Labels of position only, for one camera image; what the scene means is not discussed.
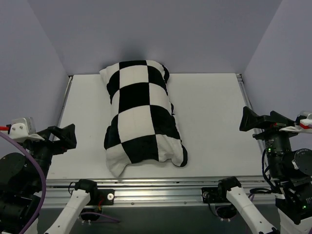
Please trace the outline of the black and white checkered pillowcase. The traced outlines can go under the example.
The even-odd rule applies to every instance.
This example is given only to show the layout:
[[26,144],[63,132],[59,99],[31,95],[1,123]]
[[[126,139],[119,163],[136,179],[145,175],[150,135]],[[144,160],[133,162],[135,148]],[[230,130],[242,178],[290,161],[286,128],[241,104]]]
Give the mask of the black and white checkered pillowcase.
[[188,152],[168,95],[168,69],[154,60],[131,60],[99,74],[111,107],[103,144],[110,173],[119,177],[128,165],[145,160],[185,167]]

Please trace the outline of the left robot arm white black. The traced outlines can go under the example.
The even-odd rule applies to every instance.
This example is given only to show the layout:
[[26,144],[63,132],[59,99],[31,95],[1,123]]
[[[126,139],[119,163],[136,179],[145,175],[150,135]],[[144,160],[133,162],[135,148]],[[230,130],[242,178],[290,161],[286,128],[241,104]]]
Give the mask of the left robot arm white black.
[[0,232],[36,234],[52,157],[76,148],[75,125],[37,132],[22,118],[3,130],[0,136],[19,152],[0,160]]

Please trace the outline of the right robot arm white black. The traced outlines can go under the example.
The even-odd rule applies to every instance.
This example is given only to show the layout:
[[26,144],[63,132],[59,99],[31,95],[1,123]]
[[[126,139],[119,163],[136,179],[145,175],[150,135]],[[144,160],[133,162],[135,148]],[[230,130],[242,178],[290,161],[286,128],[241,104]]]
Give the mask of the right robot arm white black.
[[240,131],[260,129],[253,138],[262,140],[261,170],[273,194],[280,217],[280,228],[271,224],[256,208],[235,177],[218,183],[217,197],[229,201],[254,234],[307,234],[312,229],[312,151],[292,150],[290,138],[312,132],[312,114],[302,111],[291,120],[275,111],[259,116],[245,106]]

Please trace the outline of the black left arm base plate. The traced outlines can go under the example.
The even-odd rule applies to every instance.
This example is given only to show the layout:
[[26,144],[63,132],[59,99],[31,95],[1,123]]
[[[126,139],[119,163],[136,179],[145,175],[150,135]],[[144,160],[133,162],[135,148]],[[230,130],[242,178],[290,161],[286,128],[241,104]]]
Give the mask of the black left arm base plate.
[[96,206],[109,206],[114,204],[114,199],[114,189],[102,189],[96,192],[94,204]]

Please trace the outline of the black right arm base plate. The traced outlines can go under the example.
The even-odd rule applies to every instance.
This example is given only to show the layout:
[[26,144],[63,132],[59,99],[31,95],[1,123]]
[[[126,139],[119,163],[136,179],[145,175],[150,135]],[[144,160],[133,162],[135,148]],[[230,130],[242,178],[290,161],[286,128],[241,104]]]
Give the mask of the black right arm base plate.
[[212,203],[227,203],[228,200],[221,196],[217,187],[203,187],[201,188],[202,201],[205,204]]

